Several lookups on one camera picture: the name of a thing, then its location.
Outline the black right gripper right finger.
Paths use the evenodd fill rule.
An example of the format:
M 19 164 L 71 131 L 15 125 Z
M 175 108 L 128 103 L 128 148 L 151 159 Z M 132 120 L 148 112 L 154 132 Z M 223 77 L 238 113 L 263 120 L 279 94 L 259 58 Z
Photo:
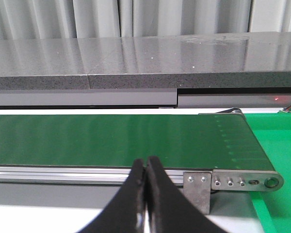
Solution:
M 224 233 L 206 218 L 173 184 L 157 156 L 146 168 L 146 192 L 152 233 Z

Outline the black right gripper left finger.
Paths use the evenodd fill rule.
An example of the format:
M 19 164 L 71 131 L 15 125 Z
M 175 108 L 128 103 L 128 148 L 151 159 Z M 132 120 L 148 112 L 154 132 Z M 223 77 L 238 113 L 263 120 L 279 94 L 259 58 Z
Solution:
M 142 233 L 145 219 L 144 163 L 133 162 L 129 176 L 102 212 L 81 233 Z

